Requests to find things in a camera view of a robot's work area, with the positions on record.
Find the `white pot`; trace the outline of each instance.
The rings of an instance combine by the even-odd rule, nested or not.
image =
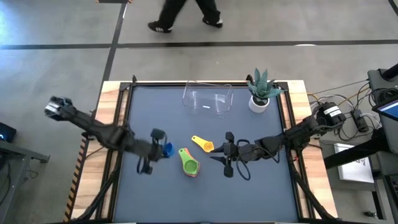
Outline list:
[[[259,105],[257,105],[257,104],[254,102],[253,96],[251,96],[251,97],[250,97],[250,100],[249,100],[249,108],[250,108],[251,111],[253,111],[253,112],[255,112],[255,113],[262,113],[262,112],[264,112],[264,111],[266,110],[266,108],[267,108],[269,102],[270,102],[270,100],[267,99],[267,103],[266,103],[264,106],[259,106]]]

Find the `potted plant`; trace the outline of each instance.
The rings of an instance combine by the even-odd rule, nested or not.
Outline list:
[[[272,97],[279,96],[283,90],[278,88],[273,88],[275,80],[267,81],[268,70],[266,70],[261,76],[260,71],[256,69],[254,71],[254,83],[252,84],[250,80],[247,81],[249,91],[252,96],[249,100],[249,108],[255,113],[262,113],[266,110],[269,99]]]

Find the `black pants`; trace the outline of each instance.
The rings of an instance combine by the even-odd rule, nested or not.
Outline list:
[[[165,27],[173,26],[175,18],[181,11],[187,0],[166,0],[162,12],[159,16],[159,22]],[[220,12],[217,10],[215,0],[196,0],[197,4],[209,23],[217,23],[220,19]]]

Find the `wooden table frame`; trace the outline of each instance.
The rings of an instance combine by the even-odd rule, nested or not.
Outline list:
[[[104,82],[95,118],[105,124],[126,124],[129,115],[129,108],[133,91],[136,85],[144,86],[184,86],[187,81],[176,82]],[[230,83],[237,86],[245,86],[245,81],[199,81],[207,83]],[[284,128],[301,122],[305,117],[311,115],[311,109],[307,98],[304,82],[302,80],[277,81],[283,89],[288,91],[278,97],[278,106],[281,112],[281,123]],[[318,141],[311,141],[312,144],[319,145]],[[99,143],[83,138],[80,144],[80,151],[73,175],[72,186],[65,210],[65,222],[71,218],[79,217],[90,205],[100,187],[109,177],[109,172],[115,164],[120,164],[122,153],[102,150],[92,155],[85,161],[86,155],[92,153],[100,147]],[[309,185],[312,193],[325,209],[334,217],[337,216],[336,208],[331,194],[331,189],[323,163],[322,152],[316,147],[307,147],[302,156],[295,162],[296,169],[300,172],[302,179]],[[302,192],[301,188],[294,182],[292,184],[297,216],[299,218],[320,218],[318,213],[313,210]],[[101,212],[96,212],[92,218],[100,219],[113,218],[114,201],[116,198],[118,183],[115,182],[107,192]]]

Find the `succulent plant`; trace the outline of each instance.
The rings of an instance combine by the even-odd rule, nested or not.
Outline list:
[[[266,70],[261,76],[260,71],[256,68],[254,71],[254,85],[250,81],[247,81],[249,91],[251,94],[260,100],[265,100],[271,97],[279,96],[284,90],[273,88],[275,80],[267,81],[268,70]]]

